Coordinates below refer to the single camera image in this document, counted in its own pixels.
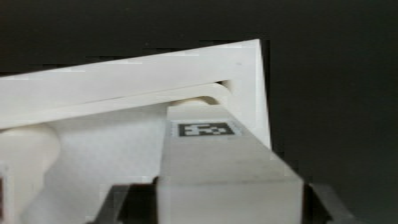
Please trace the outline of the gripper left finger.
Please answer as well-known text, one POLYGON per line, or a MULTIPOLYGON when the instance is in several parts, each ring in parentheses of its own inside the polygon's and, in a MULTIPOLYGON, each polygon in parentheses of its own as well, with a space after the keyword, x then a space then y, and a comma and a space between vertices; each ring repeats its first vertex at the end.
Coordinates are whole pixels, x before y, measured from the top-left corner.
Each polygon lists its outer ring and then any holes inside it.
POLYGON ((157 179, 150 183, 112 186, 88 224, 159 224, 157 179))

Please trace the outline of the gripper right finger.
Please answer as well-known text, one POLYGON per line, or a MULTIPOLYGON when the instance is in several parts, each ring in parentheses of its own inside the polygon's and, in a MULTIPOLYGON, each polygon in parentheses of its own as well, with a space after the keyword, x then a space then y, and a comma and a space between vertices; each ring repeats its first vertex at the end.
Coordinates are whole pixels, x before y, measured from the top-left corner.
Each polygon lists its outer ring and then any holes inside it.
POLYGON ((303 205, 303 224, 363 224, 327 184, 306 184, 303 205))

